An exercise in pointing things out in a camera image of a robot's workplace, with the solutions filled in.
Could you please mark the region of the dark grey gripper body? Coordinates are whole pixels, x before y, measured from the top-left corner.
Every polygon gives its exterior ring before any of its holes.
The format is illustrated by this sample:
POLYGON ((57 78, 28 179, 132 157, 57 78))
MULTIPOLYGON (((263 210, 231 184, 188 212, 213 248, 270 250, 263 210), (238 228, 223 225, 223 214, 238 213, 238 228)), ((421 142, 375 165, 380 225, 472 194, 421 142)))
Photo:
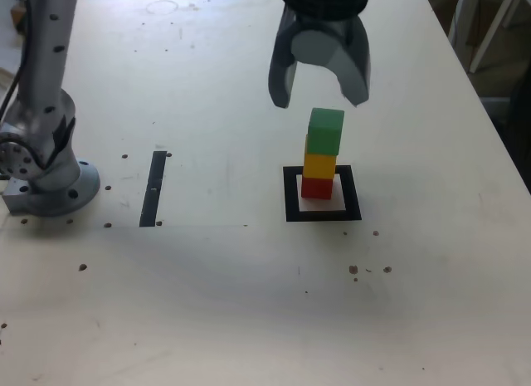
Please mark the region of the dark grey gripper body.
POLYGON ((337 37, 341 42, 350 44, 354 38, 354 24, 358 16, 340 20, 324 20, 304 15, 289 7, 284 8, 284 44, 290 44, 295 36, 306 30, 324 32, 337 37))

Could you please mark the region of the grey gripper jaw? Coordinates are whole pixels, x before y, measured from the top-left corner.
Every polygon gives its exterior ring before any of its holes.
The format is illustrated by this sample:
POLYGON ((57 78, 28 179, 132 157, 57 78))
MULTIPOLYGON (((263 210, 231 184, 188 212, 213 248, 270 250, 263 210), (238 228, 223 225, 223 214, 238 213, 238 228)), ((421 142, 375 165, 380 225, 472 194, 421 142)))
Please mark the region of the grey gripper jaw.
POLYGON ((342 95, 354 106, 369 98, 370 51, 366 29, 358 17, 350 44, 324 32, 306 30, 295 36, 291 52, 298 62, 321 66, 335 74, 342 95))
POLYGON ((275 37, 268 76, 270 97, 279 108, 287 108, 290 103, 297 67, 295 56, 291 52, 291 42, 297 31, 295 12, 284 10, 275 37))

